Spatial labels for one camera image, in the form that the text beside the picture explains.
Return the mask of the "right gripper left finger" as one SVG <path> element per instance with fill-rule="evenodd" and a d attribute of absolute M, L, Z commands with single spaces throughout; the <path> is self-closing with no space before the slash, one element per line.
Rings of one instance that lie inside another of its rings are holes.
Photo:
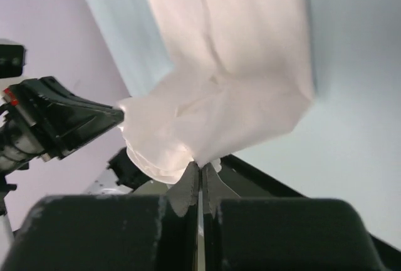
<path fill-rule="evenodd" d="M 190 162 L 180 180 L 166 192 L 166 197 L 178 217 L 184 217 L 197 203 L 199 194 L 199 166 Z"/>

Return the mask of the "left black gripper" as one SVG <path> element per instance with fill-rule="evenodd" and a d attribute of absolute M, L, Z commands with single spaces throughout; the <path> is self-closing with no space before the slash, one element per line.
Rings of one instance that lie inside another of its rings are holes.
<path fill-rule="evenodd" d="M 55 77 L 1 86 L 1 170 L 63 159 L 119 125 L 121 109 L 81 98 Z"/>

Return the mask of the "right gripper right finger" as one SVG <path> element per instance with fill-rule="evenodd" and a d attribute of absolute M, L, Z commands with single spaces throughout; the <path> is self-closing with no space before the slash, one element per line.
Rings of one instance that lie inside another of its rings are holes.
<path fill-rule="evenodd" d="M 211 163 L 202 168 L 202 203 L 204 214 L 216 216 L 221 199 L 237 199 L 240 196 L 227 186 Z"/>

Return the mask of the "white robot print t-shirt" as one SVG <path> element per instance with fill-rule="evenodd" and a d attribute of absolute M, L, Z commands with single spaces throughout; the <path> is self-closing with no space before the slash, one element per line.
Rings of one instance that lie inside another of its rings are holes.
<path fill-rule="evenodd" d="M 314 98 L 306 0 L 148 1 L 173 68 L 119 104 L 141 172 L 173 185 L 294 129 Z"/>

